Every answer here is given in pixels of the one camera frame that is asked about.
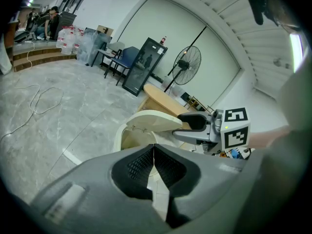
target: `cardboard box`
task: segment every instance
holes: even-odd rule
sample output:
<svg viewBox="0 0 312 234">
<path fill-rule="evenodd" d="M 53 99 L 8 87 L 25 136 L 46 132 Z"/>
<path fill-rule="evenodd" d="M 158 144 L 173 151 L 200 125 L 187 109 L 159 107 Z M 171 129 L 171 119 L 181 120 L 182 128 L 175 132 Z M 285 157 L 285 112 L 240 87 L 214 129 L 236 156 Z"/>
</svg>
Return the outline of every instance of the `cardboard box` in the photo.
<svg viewBox="0 0 312 234">
<path fill-rule="evenodd" d="M 99 26 L 97 27 L 97 30 L 100 31 L 100 32 L 102 32 L 102 33 L 105 33 L 105 34 L 107 34 L 107 35 L 109 35 L 109 36 L 111 36 L 111 35 L 112 35 L 112 32 L 114 31 L 113 29 L 110 29 L 110 28 L 108 28 L 108 27 L 104 27 L 104 26 L 102 26 L 102 25 L 99 25 Z"/>
</svg>

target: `black cable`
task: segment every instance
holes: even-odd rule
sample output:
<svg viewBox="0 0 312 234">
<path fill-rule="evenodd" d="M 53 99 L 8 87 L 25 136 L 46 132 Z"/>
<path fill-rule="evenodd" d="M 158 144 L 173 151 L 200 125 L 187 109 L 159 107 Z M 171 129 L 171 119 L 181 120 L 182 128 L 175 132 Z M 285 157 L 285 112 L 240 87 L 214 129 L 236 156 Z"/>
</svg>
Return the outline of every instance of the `black cable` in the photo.
<svg viewBox="0 0 312 234">
<path fill-rule="evenodd" d="M 168 94 L 168 95 L 170 95 L 170 91 L 171 91 L 172 87 L 173 87 L 173 85 L 170 87 L 170 89 L 169 89 L 169 94 Z"/>
<path fill-rule="evenodd" d="M 192 150 L 192 152 L 195 152 L 195 151 L 197 151 L 197 148 L 196 148 L 196 146 L 194 145 L 194 147 L 195 147 L 195 150 Z"/>
</svg>

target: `label sticker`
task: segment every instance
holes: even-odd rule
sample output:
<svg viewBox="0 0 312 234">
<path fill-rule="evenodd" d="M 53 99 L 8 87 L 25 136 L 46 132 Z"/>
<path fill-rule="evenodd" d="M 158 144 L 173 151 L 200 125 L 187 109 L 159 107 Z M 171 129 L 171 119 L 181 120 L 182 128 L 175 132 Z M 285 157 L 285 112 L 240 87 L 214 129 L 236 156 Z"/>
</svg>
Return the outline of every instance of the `label sticker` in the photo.
<svg viewBox="0 0 312 234">
<path fill-rule="evenodd" d="M 159 50 L 157 51 L 157 54 L 162 54 L 162 52 L 164 51 L 164 49 L 162 49 L 162 48 L 159 48 Z"/>
</svg>

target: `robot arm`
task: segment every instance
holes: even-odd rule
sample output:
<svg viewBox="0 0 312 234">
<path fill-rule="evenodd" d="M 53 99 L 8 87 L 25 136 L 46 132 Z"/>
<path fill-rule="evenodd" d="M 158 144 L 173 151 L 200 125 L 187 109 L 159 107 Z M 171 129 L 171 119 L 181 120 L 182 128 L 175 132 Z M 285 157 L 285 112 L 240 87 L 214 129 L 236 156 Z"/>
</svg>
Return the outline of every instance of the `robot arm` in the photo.
<svg viewBox="0 0 312 234">
<path fill-rule="evenodd" d="M 191 129 L 178 129 L 173 136 L 181 141 L 203 145 L 210 151 L 217 144 L 221 150 L 248 145 L 250 138 L 250 118 L 246 108 L 216 110 L 212 115 L 206 112 L 190 112 L 178 116 L 187 122 Z"/>
</svg>

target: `white cable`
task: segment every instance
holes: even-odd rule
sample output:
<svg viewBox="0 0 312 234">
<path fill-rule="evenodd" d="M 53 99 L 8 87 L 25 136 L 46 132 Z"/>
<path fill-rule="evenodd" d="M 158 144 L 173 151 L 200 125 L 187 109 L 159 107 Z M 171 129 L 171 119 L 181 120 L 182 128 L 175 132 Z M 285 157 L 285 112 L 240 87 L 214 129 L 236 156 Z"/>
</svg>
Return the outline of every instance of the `white cable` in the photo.
<svg viewBox="0 0 312 234">
<path fill-rule="evenodd" d="M 25 42 L 31 42 L 31 43 L 33 44 L 33 47 L 34 47 L 32 50 L 28 51 L 28 53 L 27 53 L 27 60 L 28 60 L 28 61 L 30 62 L 30 64 L 31 64 L 30 68 L 32 68 L 32 67 L 33 67 L 33 63 L 28 59 L 28 54 L 29 54 L 29 52 L 35 50 L 35 44 L 34 44 L 32 41 L 25 41 Z"/>
<path fill-rule="evenodd" d="M 34 48 L 31 50 L 31 51 L 33 51 L 33 50 L 35 49 L 35 44 L 34 44 L 32 41 L 31 41 L 31 43 L 32 43 L 33 46 L 34 46 Z M 31 67 L 30 67 L 30 69 L 31 69 L 31 68 L 33 67 L 33 64 L 32 64 L 32 62 L 28 59 L 28 54 L 29 54 L 29 52 L 27 53 L 27 60 L 31 63 Z M 57 107 L 57 106 L 61 103 L 61 101 L 62 101 L 62 99 L 63 99 L 63 96 L 64 96 L 64 91 L 63 91 L 63 90 L 61 90 L 61 89 L 59 89 L 59 88 L 56 88 L 56 87 L 50 87 L 50 88 L 46 89 L 45 91 L 43 91 L 43 92 L 39 95 L 39 98 L 38 98 L 38 100 L 37 100 L 37 102 L 36 102 L 36 104 L 35 104 L 35 106 L 34 106 L 34 109 L 32 110 L 32 109 L 31 109 L 31 104 L 33 103 L 35 97 L 37 96 L 37 94 L 38 94 L 39 91 L 40 91 L 40 85 L 39 85 L 39 84 L 32 84 L 32 85 L 29 85 L 29 86 L 26 86 L 26 87 L 16 87 L 16 85 L 17 85 L 17 83 L 19 82 L 19 80 L 20 80 L 20 76 L 19 76 L 19 79 L 17 80 L 17 82 L 15 83 L 15 86 L 14 86 L 14 88 L 16 88 L 16 89 L 24 89 L 24 88 L 29 88 L 29 87 L 32 87 L 32 86 L 38 86 L 38 90 L 36 91 L 35 95 L 33 96 L 32 100 L 30 101 L 30 104 L 29 104 L 29 109 L 30 109 L 30 111 L 31 111 L 31 115 L 29 116 L 29 118 L 28 118 L 21 126 L 17 127 L 17 128 L 14 129 L 13 131 L 11 131 L 11 132 L 6 133 L 5 135 L 3 135 L 3 136 L 1 137 L 1 139 L 0 139 L 0 143 L 2 142 L 2 140 L 3 140 L 4 137 L 6 137 L 6 136 L 8 136 L 8 135 L 10 135 L 10 134 L 12 134 L 12 133 L 14 133 L 16 130 L 18 130 L 19 128 L 21 128 L 21 127 L 23 127 L 24 125 L 26 125 L 26 124 L 28 123 L 28 121 L 30 120 L 30 118 L 33 116 L 33 114 L 42 115 L 42 114 L 44 114 L 45 112 L 49 111 L 50 109 Z M 47 110 L 45 110 L 45 111 L 43 111 L 43 112 L 41 112 L 41 113 L 38 113 L 38 112 L 36 111 L 36 106 L 37 106 L 37 104 L 38 104 L 38 102 L 39 102 L 41 96 L 42 96 L 45 92 L 47 92 L 48 90 L 50 90 L 50 89 L 52 89 L 52 88 L 55 88 L 55 89 L 58 89 L 58 90 L 62 91 L 62 96 L 61 96 L 59 102 L 58 102 L 56 105 L 54 105 L 54 106 L 48 108 Z"/>
</svg>

